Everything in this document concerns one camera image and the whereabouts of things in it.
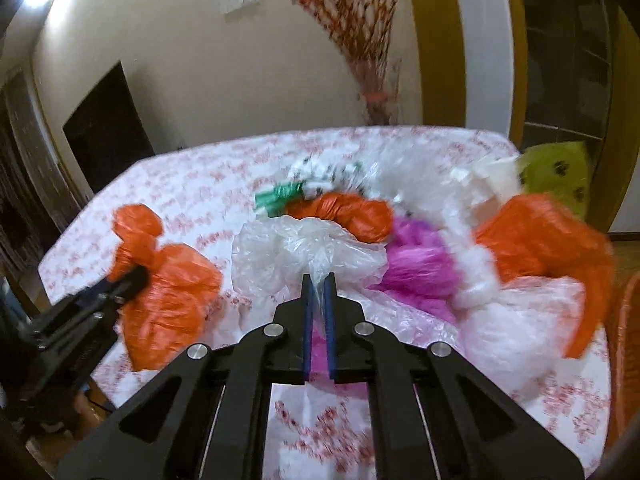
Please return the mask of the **knotted orange plastic bag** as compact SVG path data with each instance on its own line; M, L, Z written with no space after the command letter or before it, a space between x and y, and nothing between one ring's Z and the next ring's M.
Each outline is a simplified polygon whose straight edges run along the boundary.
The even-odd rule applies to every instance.
M393 211L384 200L366 200L356 194L329 192L313 200L293 200L285 212L298 220L332 221L360 242L370 244L384 242L393 227Z

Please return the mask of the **orange trash basket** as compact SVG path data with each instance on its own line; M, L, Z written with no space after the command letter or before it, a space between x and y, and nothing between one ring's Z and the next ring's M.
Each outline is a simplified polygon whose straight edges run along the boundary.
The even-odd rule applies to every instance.
M605 321L611 367L611 407L605 448L639 413L639 273L616 286Z

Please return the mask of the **red berry branch bouquet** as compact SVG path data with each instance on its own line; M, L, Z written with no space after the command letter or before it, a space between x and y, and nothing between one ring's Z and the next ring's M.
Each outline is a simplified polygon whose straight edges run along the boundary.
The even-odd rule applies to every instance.
M288 0L326 32L368 102L386 99L384 84L398 0Z

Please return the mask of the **large orange plastic bag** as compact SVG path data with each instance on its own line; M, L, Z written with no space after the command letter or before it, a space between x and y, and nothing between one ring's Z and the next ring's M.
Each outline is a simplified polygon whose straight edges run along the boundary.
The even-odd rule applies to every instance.
M613 295L615 262L608 237L548 194L518 194L476 228L474 238L494 254L503 283L533 275L568 276L584 285L582 316L564 351L567 358L580 358Z

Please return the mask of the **floral white tablecloth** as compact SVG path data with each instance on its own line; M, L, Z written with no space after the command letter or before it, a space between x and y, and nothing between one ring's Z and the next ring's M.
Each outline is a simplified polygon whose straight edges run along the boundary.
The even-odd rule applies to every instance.
M187 148L136 162L81 211L40 262L51 301L93 284L110 268L118 240L114 211L143 204L163 221L167 243L195 248L222 272L232 238L254 216L254 196L307 156L356 162L404 141L447 171L516 154L499 133L446 127L292 131ZM564 360L518 402L566 445L586 471L600 463L610 418L611 375L604 333L578 360ZM265 474L269 479L370 479L374 475L367 403L318 384L274 392Z

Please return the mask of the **white plastic bag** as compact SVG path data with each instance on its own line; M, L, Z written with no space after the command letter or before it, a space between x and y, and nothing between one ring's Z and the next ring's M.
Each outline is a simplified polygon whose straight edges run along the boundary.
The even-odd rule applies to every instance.
M516 278L503 283L494 254L473 230L520 194L513 157L483 157L447 172L416 155L378 165L371 191L397 217L427 222L445 242L461 284L451 299L466 358L500 388L530 386L562 359L582 314L584 288L574 278Z

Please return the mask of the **black television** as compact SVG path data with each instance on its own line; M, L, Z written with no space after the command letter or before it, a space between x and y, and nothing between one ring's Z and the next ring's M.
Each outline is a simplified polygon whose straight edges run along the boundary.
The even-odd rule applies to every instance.
M138 115L122 64L92 88L63 126L66 141L93 193L155 152Z

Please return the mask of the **clear plastic bag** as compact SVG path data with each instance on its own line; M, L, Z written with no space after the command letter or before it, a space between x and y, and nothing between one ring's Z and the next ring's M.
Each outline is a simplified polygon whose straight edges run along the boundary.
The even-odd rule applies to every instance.
M315 285L331 273L339 285L372 285L387 268L382 244L360 242L317 218L259 218L246 222L232 242L232 285L251 300L295 292L305 274Z

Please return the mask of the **green white printed bag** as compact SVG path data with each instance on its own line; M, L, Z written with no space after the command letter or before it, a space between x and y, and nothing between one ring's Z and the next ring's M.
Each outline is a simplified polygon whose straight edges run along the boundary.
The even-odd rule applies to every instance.
M360 162L330 164L308 156L294 162L282 182L255 194L255 210L269 218L285 213L296 200L314 200L329 192L362 194L366 170Z

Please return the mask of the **glass vase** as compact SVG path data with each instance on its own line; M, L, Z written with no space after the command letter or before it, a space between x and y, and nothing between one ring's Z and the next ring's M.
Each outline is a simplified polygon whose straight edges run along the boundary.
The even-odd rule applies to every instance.
M362 114L367 126L393 126L400 115L401 59L387 63L385 74L373 66L366 66L359 81L359 99L363 102Z

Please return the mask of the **magenta plastic bag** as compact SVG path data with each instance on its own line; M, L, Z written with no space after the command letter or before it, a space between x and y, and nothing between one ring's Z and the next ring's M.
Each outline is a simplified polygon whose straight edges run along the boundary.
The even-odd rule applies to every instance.
M437 230L418 219L396 217L386 256L388 268L373 289L441 321L456 322L450 302L461 275Z

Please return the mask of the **yellow-green paw print bag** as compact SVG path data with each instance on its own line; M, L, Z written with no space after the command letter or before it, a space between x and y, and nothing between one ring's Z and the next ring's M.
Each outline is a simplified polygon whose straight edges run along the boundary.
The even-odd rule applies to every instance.
M589 208L591 168L582 142L546 143L526 148L518 159L525 193L551 194L576 217Z

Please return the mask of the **glass sliding door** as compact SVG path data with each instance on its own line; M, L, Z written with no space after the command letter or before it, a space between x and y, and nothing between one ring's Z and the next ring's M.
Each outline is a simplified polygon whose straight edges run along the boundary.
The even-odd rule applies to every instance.
M582 142L600 157L611 101L611 0L523 0L528 49L523 148Z

